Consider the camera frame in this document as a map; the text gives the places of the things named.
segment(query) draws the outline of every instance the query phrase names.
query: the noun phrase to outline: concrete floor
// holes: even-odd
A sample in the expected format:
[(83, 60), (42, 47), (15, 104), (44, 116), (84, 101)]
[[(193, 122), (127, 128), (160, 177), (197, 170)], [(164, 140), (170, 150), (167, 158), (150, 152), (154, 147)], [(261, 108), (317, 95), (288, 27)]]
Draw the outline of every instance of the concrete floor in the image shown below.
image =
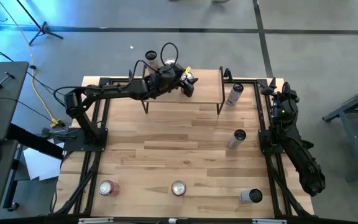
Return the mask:
[[(19, 24), (32, 24), (15, 1), (3, 2)], [(51, 26), (257, 28), (252, 0), (226, 4), (211, 4), (209, 0), (33, 0), (26, 1), (25, 6), (38, 21), (48, 21)], [(259, 6), (265, 29), (358, 29), (358, 0), (260, 0)], [(5, 17), (0, 7), (0, 18)], [(31, 38), (34, 32), (25, 34)], [(146, 51), (159, 50), (168, 41), (178, 46), (182, 64), (193, 68), (222, 65), (236, 77), (266, 77), (258, 34), (58, 34), (65, 39), (43, 36), (32, 47), (39, 68), (37, 78), (52, 88), (80, 85), (85, 75), (127, 75)], [(344, 179), (358, 169), (350, 144), (339, 120), (331, 124), (321, 120), (358, 92), (358, 35), (269, 34), (266, 40), (274, 76), (290, 82), (301, 98), (298, 128), (304, 139), (315, 143), (311, 153), (326, 176), (326, 189), (313, 197), (316, 214), (358, 221), (358, 181), (347, 183)], [(0, 51), (14, 60), (30, 61), (19, 32), (0, 31)], [(43, 88), (38, 89), (54, 116), (69, 123), (64, 108)], [(46, 114), (29, 78), (20, 100)], [(17, 107), (14, 123), (33, 133), (49, 126), (49, 121), (21, 106)], [(11, 213), (1, 210), (0, 218), (47, 214), (53, 182), (20, 183), (14, 200), (21, 208)]]

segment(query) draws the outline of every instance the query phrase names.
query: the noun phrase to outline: red soda can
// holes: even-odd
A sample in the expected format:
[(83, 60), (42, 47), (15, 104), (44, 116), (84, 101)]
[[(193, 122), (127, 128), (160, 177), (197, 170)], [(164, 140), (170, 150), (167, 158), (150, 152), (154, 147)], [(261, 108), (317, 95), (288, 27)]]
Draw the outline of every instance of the red soda can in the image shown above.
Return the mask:
[(119, 185), (110, 180), (104, 180), (99, 187), (101, 195), (117, 195), (119, 193)]

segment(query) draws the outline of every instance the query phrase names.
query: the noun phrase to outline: wooden tabletop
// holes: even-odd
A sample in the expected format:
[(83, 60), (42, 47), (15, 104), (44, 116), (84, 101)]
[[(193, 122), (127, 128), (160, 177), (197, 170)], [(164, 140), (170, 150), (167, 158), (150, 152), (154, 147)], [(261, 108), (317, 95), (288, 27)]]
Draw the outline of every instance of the wooden tabletop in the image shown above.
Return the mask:
[[(99, 77), (84, 77), (83, 85), (98, 82)], [(283, 79), (277, 79), (278, 89), (282, 84)], [(226, 96), (231, 88), (225, 84)], [(262, 104), (267, 121), (264, 100)], [(103, 105), (102, 101), (98, 120)], [(93, 108), (87, 111), (89, 117), (92, 112)], [(216, 105), (153, 103), (153, 109), (145, 114), (139, 101), (114, 99), (110, 102), (107, 128), (108, 143), (99, 166), (92, 216), (274, 217), (265, 158), (257, 137), (259, 119), (252, 85), (245, 84), (237, 106), (224, 105), (219, 116)], [(247, 138), (237, 149), (227, 149), (227, 141), (236, 129), (245, 130)], [(63, 163), (55, 210), (78, 185), (83, 157), (83, 152), (74, 152)], [(288, 188), (313, 213), (310, 196), (302, 190), (298, 173), (286, 155), (283, 164)], [(118, 196), (99, 194), (104, 180), (120, 185)], [(171, 192), (175, 180), (186, 183), (187, 191), (182, 197)], [(260, 203), (240, 203), (239, 193), (249, 188), (262, 191)], [(284, 211), (280, 190), (278, 197)]]
[(191, 69), (190, 73), (195, 78), (198, 78), (193, 95), (190, 98), (184, 95), (179, 88), (156, 99), (146, 101), (161, 103), (222, 103), (222, 76), (220, 70)]

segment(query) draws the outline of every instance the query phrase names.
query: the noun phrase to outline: tripod stand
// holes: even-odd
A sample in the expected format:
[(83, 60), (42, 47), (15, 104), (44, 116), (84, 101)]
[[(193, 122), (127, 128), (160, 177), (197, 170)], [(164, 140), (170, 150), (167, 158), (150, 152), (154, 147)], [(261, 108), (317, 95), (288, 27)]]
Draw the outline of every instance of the tripod stand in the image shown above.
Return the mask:
[(51, 31), (49, 31), (49, 28), (48, 28), (48, 24), (47, 22), (44, 21), (44, 23), (42, 24), (42, 26), (40, 26), (37, 21), (35, 21), (35, 19), (31, 16), (31, 14), (28, 12), (28, 10), (22, 5), (22, 3), (19, 1), (19, 0), (16, 0), (20, 6), (25, 10), (25, 13), (27, 13), (27, 15), (29, 15), (29, 17), (31, 18), (31, 20), (34, 22), (35, 25), (37, 25), (38, 27), (38, 32), (37, 34), (31, 39), (31, 41), (29, 42), (29, 44), (31, 45), (33, 43), (33, 41), (38, 37), (40, 36), (40, 33), (42, 33), (41, 35), (44, 35), (44, 34), (49, 34), (49, 35), (52, 35), (54, 37), (57, 37), (59, 39), (63, 39), (62, 36), (60, 35), (57, 35)]

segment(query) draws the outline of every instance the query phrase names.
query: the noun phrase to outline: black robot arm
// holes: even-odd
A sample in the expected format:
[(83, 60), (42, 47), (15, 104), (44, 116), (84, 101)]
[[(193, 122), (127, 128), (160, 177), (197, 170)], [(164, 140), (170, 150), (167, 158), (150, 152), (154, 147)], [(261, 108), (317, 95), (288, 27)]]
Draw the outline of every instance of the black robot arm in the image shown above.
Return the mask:
[(86, 111), (97, 100), (113, 98), (132, 98), (134, 100), (147, 100), (170, 93), (179, 87), (187, 97), (191, 97), (194, 91), (193, 84), (197, 78), (191, 80), (183, 78), (185, 69), (179, 64), (174, 66), (163, 66), (157, 72), (145, 76), (142, 79), (134, 79), (131, 71), (129, 72), (130, 81), (127, 85), (90, 85), (78, 87), (65, 95), (66, 113), (78, 121), (84, 131), (84, 143), (96, 143), (100, 139), (99, 129), (95, 122), (91, 122), (86, 115)]
[(288, 82), (284, 83), (282, 92), (275, 93), (274, 88), (276, 87), (272, 82), (269, 87), (261, 91), (264, 95), (273, 96), (269, 144), (271, 147), (282, 147), (299, 173), (303, 190), (311, 196), (315, 196), (325, 189), (325, 176), (321, 172), (320, 165), (308, 150), (314, 144), (303, 140), (296, 127), (298, 119), (296, 104), (299, 102), (299, 97), (296, 91), (291, 90)]

